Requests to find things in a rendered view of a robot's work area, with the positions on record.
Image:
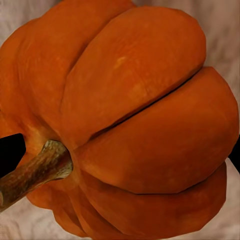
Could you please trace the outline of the pumpkin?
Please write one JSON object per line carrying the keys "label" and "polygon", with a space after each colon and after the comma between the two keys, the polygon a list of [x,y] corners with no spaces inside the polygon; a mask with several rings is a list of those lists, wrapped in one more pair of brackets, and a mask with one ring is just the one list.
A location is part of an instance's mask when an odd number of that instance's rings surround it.
{"label": "pumpkin", "polygon": [[226,202],[238,102],[182,9],[63,0],[0,48],[0,139],[26,152],[0,178],[0,213],[24,198],[92,240],[200,231]]}

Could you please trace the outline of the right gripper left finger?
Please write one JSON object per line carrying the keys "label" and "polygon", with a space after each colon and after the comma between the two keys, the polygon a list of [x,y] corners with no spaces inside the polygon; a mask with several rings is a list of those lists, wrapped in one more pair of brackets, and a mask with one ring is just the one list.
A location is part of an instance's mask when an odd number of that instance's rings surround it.
{"label": "right gripper left finger", "polygon": [[14,171],[26,152],[22,133],[0,138],[0,178]]}

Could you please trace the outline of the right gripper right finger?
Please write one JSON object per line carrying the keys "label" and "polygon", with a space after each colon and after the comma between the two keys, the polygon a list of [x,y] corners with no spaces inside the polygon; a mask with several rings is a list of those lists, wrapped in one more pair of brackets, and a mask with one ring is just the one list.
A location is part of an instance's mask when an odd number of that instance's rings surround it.
{"label": "right gripper right finger", "polygon": [[240,136],[232,150],[232,153],[228,157],[240,173]]}

